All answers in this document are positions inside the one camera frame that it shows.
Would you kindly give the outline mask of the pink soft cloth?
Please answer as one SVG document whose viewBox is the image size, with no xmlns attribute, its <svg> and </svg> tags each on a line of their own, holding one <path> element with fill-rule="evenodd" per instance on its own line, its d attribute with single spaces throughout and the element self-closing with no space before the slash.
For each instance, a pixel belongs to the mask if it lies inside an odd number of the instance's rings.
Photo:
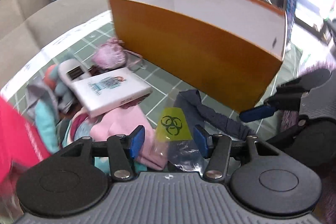
<svg viewBox="0 0 336 224">
<path fill-rule="evenodd" d="M 137 126 L 145 128 L 145 140 L 136 161 L 151 169 L 163 170 L 167 164 L 167 158 L 163 155 L 166 150 L 156 147 L 158 141 L 155 138 L 155 130 L 138 105 L 111 110 L 91 128 L 90 136 L 95 141 L 105 141 L 117 134 L 130 135 Z"/>
</svg>

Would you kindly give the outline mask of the navy blue cap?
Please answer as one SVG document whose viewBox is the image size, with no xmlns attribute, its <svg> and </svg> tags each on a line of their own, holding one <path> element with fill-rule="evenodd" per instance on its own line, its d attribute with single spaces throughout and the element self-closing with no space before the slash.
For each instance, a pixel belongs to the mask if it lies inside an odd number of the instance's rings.
<svg viewBox="0 0 336 224">
<path fill-rule="evenodd" d="M 214 109 L 202 104 L 201 95 L 197 89 L 179 92 L 174 107 L 182 109 L 190 131 L 193 131 L 197 124 L 205 127 L 205 122 L 207 122 L 235 139 L 245 141 L 247 136 L 256 135 L 248 126 L 217 113 Z"/>
</svg>

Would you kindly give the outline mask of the white printed small box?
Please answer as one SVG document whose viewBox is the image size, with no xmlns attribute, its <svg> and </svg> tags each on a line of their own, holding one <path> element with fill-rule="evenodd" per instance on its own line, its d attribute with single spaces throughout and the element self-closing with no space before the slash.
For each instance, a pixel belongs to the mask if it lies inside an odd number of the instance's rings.
<svg viewBox="0 0 336 224">
<path fill-rule="evenodd" d="M 150 85 L 127 68 L 75 81 L 72 90 L 91 118 L 152 92 Z"/>
</svg>

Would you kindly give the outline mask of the teal plush doll bag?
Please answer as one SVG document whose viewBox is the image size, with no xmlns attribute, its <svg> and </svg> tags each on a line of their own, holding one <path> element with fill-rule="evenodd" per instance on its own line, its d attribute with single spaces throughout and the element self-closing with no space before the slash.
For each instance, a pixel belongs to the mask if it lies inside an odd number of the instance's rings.
<svg viewBox="0 0 336 224">
<path fill-rule="evenodd" d="M 55 121 L 51 111 L 47 109 L 47 106 L 41 104 L 38 106 L 35 125 L 46 149 L 50 153 L 56 153 L 61 147 L 66 147 L 77 139 L 84 136 L 91 137 L 91 128 L 100 121 L 101 120 L 95 118 L 90 119 L 86 111 L 82 109 L 70 119 L 68 125 L 65 126 L 64 136 L 61 137 L 60 126 L 58 126 L 59 122 Z M 137 173 L 147 170 L 147 166 L 137 162 L 136 159 L 134 167 Z"/>
</svg>

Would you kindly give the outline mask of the yellow biohazard plastic bag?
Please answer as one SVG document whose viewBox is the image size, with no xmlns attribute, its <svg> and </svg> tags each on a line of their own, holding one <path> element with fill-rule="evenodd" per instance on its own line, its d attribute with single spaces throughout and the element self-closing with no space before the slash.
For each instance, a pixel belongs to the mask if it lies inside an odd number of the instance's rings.
<svg viewBox="0 0 336 224">
<path fill-rule="evenodd" d="M 183 110 L 178 107 L 163 110 L 155 130 L 154 152 L 184 172 L 204 171 L 206 161 L 194 142 Z"/>
</svg>

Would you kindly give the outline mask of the orange cardboard box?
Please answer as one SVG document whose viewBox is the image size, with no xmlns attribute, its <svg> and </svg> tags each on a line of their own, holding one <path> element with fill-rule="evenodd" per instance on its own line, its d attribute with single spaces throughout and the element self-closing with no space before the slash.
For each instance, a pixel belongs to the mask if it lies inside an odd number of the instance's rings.
<svg viewBox="0 0 336 224">
<path fill-rule="evenodd" d="M 279 71 L 286 13 L 260 0 L 109 0 L 114 29 L 142 55 L 236 112 Z"/>
</svg>

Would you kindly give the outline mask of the blue plush toy red ball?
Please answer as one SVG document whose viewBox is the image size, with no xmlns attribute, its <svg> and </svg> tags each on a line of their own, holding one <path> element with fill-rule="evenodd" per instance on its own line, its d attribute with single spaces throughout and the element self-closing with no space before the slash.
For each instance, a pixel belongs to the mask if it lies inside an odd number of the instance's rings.
<svg viewBox="0 0 336 224">
<path fill-rule="evenodd" d="M 60 64 L 55 64 L 48 67 L 43 77 L 43 81 L 53 91 L 58 99 L 58 103 L 68 105 L 69 103 L 74 102 L 74 95 L 60 78 L 59 65 Z"/>
</svg>

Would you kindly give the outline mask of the pink brocade pouch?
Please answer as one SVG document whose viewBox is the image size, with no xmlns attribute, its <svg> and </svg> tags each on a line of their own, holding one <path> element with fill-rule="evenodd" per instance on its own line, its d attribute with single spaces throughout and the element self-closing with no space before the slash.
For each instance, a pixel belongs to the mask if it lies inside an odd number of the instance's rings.
<svg viewBox="0 0 336 224">
<path fill-rule="evenodd" d="M 131 68 L 143 61 L 138 53 L 128 51 L 123 47 L 123 41 L 112 37 L 100 45 L 92 56 L 92 62 L 97 67 L 112 71 L 121 67 Z"/>
</svg>

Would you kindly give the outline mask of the silver grey cloth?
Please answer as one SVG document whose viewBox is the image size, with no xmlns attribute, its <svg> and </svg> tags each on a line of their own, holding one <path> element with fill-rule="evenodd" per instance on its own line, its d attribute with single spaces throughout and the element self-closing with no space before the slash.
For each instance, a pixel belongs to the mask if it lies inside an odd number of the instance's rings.
<svg viewBox="0 0 336 224">
<path fill-rule="evenodd" d="M 58 100 L 54 92 L 45 84 L 41 77 L 33 79 L 27 85 L 25 95 L 27 99 L 27 115 L 32 121 L 36 120 L 38 106 L 41 104 L 47 106 L 56 122 L 60 120 Z"/>
</svg>

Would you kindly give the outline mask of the green grid table mat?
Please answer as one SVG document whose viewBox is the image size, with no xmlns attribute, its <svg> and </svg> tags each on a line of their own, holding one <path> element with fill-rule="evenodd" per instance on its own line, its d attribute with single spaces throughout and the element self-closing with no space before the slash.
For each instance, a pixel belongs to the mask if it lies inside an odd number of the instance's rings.
<svg viewBox="0 0 336 224">
<path fill-rule="evenodd" d="M 103 12 L 53 40 L 1 88 L 1 95 L 12 102 L 20 113 L 27 114 L 28 99 L 25 88 L 29 82 L 37 76 L 42 76 L 47 65 L 60 63 L 66 54 L 73 54 L 87 68 L 92 65 L 94 49 L 114 35 L 114 25 L 110 16 L 110 11 Z M 293 44 L 289 45 L 290 49 L 286 50 L 288 52 L 279 73 L 262 98 L 273 95 L 276 84 L 296 76 L 301 52 Z M 135 73 L 153 88 L 153 92 L 140 103 L 140 107 L 150 124 L 156 126 L 159 116 L 163 113 L 163 107 L 168 106 L 168 99 L 173 100 L 175 93 L 192 89 L 192 86 L 149 61 L 144 62 L 145 67 Z M 200 93 L 205 105 L 229 118 L 238 117 L 229 107 L 203 92 Z M 265 118 L 247 125 L 255 129 L 258 136 L 266 138 L 275 134 L 276 118 Z M 209 186 L 205 181 L 201 182 L 201 178 L 195 173 L 189 176 L 186 173 L 178 173 L 177 178 L 182 180 L 176 181 L 175 184 L 173 182 L 176 180 L 176 174 L 171 173 L 173 178 L 168 174 L 141 174 L 140 178 L 130 185 L 117 185 L 117 189 L 114 189 L 117 190 L 115 200 L 112 197 L 107 203 L 103 201 L 103 204 L 93 208 L 93 212 L 78 215 L 78 218 L 38 220 L 37 217 L 26 214 L 17 223 L 308 223 L 307 220 L 310 220 L 309 217 L 289 221 L 266 220 L 245 209 L 239 209 L 232 203 L 228 192 L 217 186 Z M 192 201 L 191 197 L 187 198 L 187 188 L 195 196 L 200 194 L 200 199 L 196 197 L 196 200 Z"/>
</svg>

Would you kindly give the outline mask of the red lidded clear toy box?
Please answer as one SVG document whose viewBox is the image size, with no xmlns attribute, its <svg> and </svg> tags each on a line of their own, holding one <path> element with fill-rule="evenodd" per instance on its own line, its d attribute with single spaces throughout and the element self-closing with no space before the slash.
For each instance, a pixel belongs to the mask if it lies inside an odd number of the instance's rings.
<svg viewBox="0 0 336 224">
<path fill-rule="evenodd" d="M 27 169 L 50 155 L 37 128 L 1 98 L 1 183 L 9 178 L 13 167 Z"/>
</svg>

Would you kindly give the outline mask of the beige sofa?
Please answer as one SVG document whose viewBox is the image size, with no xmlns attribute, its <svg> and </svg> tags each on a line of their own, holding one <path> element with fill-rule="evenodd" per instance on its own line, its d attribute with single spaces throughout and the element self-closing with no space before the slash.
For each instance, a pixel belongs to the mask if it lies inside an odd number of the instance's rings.
<svg viewBox="0 0 336 224">
<path fill-rule="evenodd" d="M 108 0 L 1 0 L 1 86 L 44 46 L 106 10 Z"/>
</svg>

